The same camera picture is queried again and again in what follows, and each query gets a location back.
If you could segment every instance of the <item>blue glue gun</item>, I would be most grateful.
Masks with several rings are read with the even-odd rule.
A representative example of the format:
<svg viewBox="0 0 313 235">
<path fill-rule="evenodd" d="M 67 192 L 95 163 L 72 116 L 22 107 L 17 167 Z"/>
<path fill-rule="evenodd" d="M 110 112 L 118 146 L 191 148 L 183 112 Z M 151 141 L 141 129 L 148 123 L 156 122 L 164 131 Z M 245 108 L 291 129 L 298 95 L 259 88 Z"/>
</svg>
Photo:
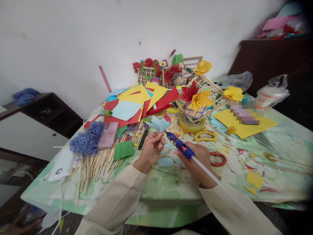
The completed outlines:
<svg viewBox="0 0 313 235">
<path fill-rule="evenodd" d="M 188 148 L 183 141 L 177 138 L 176 135 L 174 135 L 172 132 L 165 131 L 166 136 L 169 138 L 169 140 L 173 141 L 176 148 L 178 148 L 189 160 L 192 156 L 195 155 L 195 153 Z"/>
</svg>

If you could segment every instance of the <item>small paper pot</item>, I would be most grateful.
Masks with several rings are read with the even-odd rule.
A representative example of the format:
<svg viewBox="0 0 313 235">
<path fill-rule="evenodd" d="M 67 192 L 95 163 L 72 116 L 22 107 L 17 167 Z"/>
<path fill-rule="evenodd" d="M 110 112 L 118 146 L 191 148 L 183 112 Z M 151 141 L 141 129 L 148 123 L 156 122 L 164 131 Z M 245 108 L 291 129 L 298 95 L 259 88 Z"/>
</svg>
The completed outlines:
<svg viewBox="0 0 313 235">
<path fill-rule="evenodd" d="M 176 86 L 182 86 L 184 84 L 183 79 L 177 75 L 175 78 L 172 79 L 172 82 L 174 83 L 174 85 Z"/>
<path fill-rule="evenodd" d="M 189 116 L 189 117 L 191 117 L 191 118 L 195 118 L 195 119 L 201 118 L 202 115 L 203 115 L 204 110 L 206 109 L 206 107 L 204 107 L 204 108 L 199 108 L 198 111 L 195 112 L 195 111 L 193 110 L 193 108 L 190 108 L 190 105 L 191 105 L 191 104 L 188 104 L 188 105 L 186 106 L 185 111 L 184 111 L 185 115 L 187 115 L 187 116 Z"/>
<path fill-rule="evenodd" d="M 162 83 L 162 80 L 160 78 L 157 78 L 157 77 L 153 77 L 150 79 L 150 82 L 153 83 L 153 84 L 157 84 L 157 85 L 161 85 Z"/>
</svg>

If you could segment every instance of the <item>hand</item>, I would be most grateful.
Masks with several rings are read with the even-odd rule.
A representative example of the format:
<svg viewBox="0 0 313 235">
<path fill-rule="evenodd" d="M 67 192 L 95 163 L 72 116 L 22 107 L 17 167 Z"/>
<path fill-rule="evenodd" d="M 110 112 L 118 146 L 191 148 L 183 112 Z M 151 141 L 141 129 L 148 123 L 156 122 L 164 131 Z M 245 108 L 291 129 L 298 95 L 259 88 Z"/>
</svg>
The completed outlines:
<svg viewBox="0 0 313 235">
<path fill-rule="evenodd" d="M 137 170 L 147 174 L 150 167 L 157 162 L 166 143 L 162 136 L 164 133 L 153 132 L 145 138 L 141 155 L 133 165 Z"/>
<path fill-rule="evenodd" d="M 221 179 L 212 169 L 211 167 L 211 160 L 210 160 L 210 152 L 209 150 L 199 144 L 193 144 L 190 142 L 185 142 L 185 145 L 188 146 L 194 153 L 195 157 L 209 170 L 211 171 L 216 178 L 219 180 Z M 185 164 L 186 168 L 188 171 L 196 177 L 196 179 L 201 183 L 200 185 L 202 188 L 207 188 L 211 189 L 217 186 L 217 183 L 194 161 L 194 160 L 189 160 L 185 155 L 179 151 L 176 150 L 174 153 L 180 157 L 182 162 Z"/>
</svg>

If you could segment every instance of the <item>floor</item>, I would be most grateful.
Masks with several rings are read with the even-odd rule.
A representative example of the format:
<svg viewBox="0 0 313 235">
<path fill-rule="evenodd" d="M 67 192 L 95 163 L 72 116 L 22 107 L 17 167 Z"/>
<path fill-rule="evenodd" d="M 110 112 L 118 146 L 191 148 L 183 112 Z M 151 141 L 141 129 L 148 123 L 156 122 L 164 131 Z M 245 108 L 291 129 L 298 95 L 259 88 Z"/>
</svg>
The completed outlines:
<svg viewBox="0 0 313 235">
<path fill-rule="evenodd" d="M 279 215 L 278 211 L 270 206 L 267 206 L 264 203 L 256 202 L 256 206 L 265 214 L 266 217 L 274 224 L 276 228 L 278 228 L 283 234 L 288 234 L 289 229 Z M 70 213 L 65 217 L 63 229 L 60 234 L 59 229 L 57 229 L 55 234 L 60 235 L 74 235 L 81 220 L 82 215 Z M 55 228 L 56 224 L 45 231 L 41 232 L 40 235 L 51 235 Z M 183 227 L 183 229 L 190 229 L 196 231 L 200 234 L 227 234 L 222 228 L 221 224 L 216 220 L 216 218 L 210 214 L 206 217 L 198 220 L 190 225 Z M 124 235 L 154 235 L 154 234 L 162 234 L 162 235 L 170 235 L 174 232 L 181 230 L 181 228 L 174 229 L 166 229 L 166 228 L 152 228 L 152 227 L 143 227 L 143 226 L 133 226 L 133 225 L 125 225 L 123 234 Z"/>
</svg>

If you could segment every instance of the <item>blue yarn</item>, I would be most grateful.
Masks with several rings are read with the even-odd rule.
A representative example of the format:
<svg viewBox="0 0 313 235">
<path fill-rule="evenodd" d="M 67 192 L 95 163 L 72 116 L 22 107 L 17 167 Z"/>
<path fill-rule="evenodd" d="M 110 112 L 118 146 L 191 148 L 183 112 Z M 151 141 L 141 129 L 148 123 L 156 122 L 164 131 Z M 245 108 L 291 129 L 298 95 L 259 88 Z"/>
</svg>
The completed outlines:
<svg viewBox="0 0 313 235">
<path fill-rule="evenodd" d="M 22 105 L 30 103 L 35 98 L 35 95 L 38 95 L 38 94 L 40 93 L 36 91 L 35 89 L 26 88 L 23 91 L 13 94 L 12 97 L 15 99 L 14 103 L 17 106 L 22 106 Z"/>
</svg>

